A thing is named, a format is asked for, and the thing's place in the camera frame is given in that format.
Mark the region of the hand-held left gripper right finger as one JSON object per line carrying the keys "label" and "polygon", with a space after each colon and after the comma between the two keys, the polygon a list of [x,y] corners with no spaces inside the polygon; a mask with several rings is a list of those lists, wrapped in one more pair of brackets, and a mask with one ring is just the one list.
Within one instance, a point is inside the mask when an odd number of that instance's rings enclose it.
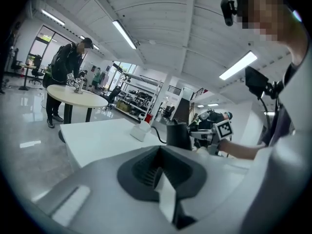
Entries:
{"label": "hand-held left gripper right finger", "polygon": [[212,156],[206,148],[196,152],[197,160],[204,165],[207,179],[199,193],[183,204],[169,177],[158,169],[159,209],[166,220],[177,230],[182,230],[198,221],[221,205],[243,180],[251,161],[247,159]]}

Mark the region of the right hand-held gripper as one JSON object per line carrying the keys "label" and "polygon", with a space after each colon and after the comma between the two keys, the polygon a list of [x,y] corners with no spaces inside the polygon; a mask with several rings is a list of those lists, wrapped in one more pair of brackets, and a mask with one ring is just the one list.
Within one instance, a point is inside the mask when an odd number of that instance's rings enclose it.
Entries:
{"label": "right hand-held gripper", "polygon": [[207,147],[210,155],[217,155],[221,140],[231,137],[234,132],[229,120],[213,124],[210,130],[198,130],[189,132],[190,136],[199,140],[210,140]]}

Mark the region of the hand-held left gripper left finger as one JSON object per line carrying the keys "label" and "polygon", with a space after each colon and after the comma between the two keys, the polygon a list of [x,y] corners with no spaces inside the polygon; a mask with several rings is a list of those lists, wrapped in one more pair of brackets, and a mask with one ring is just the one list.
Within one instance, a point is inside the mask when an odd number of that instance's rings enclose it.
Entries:
{"label": "hand-held left gripper left finger", "polygon": [[157,203],[134,199],[117,180],[121,164],[146,151],[128,151],[76,170],[39,199],[37,206],[81,234],[173,233]]}

